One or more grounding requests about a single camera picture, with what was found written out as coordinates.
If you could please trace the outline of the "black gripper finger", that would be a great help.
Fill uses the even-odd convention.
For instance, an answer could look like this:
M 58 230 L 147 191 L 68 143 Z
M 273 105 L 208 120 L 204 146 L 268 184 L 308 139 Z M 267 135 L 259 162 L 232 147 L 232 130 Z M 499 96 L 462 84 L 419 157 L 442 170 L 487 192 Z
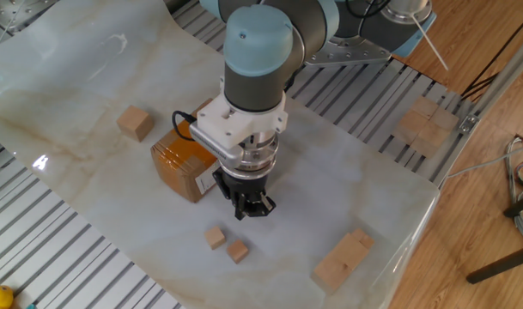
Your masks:
M 247 195 L 244 193 L 236 193 L 234 198 L 235 213 L 234 216 L 236 219 L 241 221 L 246 215 L 246 208 L 248 205 Z
M 265 191 L 255 192 L 246 200 L 246 214 L 249 217 L 267 216 L 276 206 Z

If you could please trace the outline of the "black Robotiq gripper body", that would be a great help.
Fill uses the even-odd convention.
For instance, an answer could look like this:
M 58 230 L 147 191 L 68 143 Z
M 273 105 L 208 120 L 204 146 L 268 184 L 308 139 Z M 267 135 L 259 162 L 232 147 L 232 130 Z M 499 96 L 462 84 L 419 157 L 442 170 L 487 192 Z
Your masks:
M 223 196 L 232 202 L 238 202 L 240 197 L 248 202 L 260 202 L 261 196 L 266 193 L 268 175 L 258 179 L 238 179 L 219 167 L 212 176 Z

